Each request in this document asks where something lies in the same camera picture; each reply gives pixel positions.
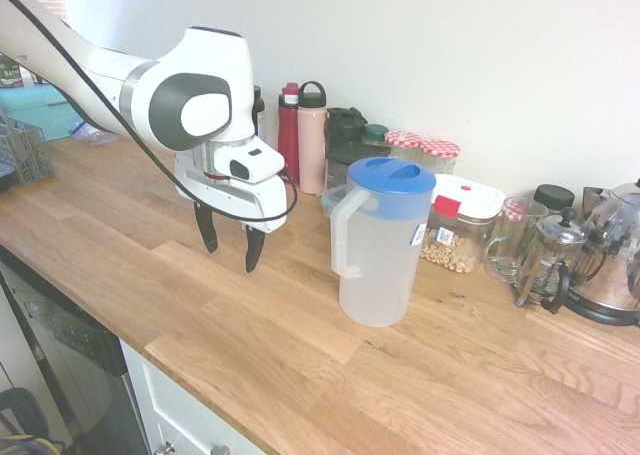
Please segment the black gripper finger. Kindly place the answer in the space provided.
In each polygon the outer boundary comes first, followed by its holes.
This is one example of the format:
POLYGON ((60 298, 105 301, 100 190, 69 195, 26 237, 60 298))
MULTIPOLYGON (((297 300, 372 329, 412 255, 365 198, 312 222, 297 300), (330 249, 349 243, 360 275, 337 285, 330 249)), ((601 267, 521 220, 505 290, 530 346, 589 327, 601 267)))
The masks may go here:
POLYGON ((201 203, 194 203, 194 214, 205 248, 209 253, 218 249, 217 232, 213 223, 213 212, 201 203))
POLYGON ((246 272, 251 273, 257 267, 262 250, 264 248, 266 234, 252 227, 245 226, 245 234, 247 239, 247 251, 245 255, 246 272))

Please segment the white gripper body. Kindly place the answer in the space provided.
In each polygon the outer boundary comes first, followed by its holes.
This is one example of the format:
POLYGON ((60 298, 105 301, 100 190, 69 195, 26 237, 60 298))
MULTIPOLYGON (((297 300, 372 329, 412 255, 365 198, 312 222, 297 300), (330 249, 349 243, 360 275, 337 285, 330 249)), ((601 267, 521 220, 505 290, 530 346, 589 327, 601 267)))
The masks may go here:
POLYGON ((178 152, 174 162, 174 176, 190 192, 177 188, 185 197, 205 202, 226 213, 241 218, 247 225, 265 233, 280 228, 286 221, 286 187, 279 175, 257 184, 231 178, 215 183, 193 163, 190 151, 178 152))

